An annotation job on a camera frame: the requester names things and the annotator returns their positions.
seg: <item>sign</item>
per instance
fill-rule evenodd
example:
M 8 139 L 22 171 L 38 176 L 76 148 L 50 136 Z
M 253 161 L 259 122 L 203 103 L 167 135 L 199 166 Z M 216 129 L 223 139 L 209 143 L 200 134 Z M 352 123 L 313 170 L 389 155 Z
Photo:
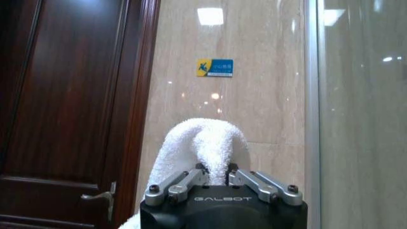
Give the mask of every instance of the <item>sign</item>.
M 199 59 L 196 65 L 196 75 L 201 77 L 232 77 L 233 60 Z

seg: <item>screw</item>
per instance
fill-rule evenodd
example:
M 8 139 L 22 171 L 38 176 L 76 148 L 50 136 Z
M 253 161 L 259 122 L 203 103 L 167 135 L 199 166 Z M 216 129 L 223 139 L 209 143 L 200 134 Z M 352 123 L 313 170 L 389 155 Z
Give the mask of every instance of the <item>screw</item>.
M 279 200 L 279 195 L 276 193 L 272 193 L 272 195 L 269 196 L 269 203 L 275 204 Z
M 168 195 L 168 201 L 169 201 L 169 204 L 176 204 L 177 203 L 177 197 L 173 196 L 173 195 Z
M 160 191 L 160 186 L 157 185 L 151 185 L 148 188 L 151 193 L 157 193 Z
M 288 189 L 288 192 L 299 193 L 299 188 L 296 185 L 288 185 L 287 189 Z

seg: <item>folded towel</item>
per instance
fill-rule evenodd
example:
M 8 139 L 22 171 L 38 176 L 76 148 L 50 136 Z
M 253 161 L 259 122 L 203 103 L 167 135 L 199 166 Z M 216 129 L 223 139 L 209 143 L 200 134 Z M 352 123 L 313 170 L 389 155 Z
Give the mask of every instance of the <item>folded towel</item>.
M 149 174 L 148 185 L 159 184 L 175 171 L 189 171 L 201 163 L 209 172 L 209 185 L 224 185 L 229 163 L 249 168 L 247 141 L 241 131 L 225 121 L 193 118 L 168 132 Z M 139 214 L 121 229 L 140 227 Z

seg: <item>door handle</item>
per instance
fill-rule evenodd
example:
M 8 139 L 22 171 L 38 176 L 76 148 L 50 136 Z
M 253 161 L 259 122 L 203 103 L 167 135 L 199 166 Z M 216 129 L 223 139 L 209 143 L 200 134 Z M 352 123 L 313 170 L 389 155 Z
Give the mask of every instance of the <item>door handle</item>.
M 81 199 L 82 200 L 93 200 L 93 199 L 105 199 L 108 200 L 108 221 L 112 221 L 112 213 L 113 213 L 113 203 L 114 203 L 114 198 L 113 198 L 113 194 L 116 191 L 116 182 L 112 182 L 110 185 L 110 191 L 109 192 L 102 192 L 96 196 L 90 196 L 86 194 L 81 195 Z

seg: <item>wooden door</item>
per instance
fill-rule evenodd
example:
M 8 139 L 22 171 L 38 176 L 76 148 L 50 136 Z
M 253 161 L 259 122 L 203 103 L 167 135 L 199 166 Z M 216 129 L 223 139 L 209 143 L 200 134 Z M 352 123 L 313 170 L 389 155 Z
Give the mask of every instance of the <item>wooden door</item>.
M 156 8 L 1 2 L 0 227 L 109 228 L 131 216 Z M 104 192 L 110 221 L 108 200 L 81 198 Z

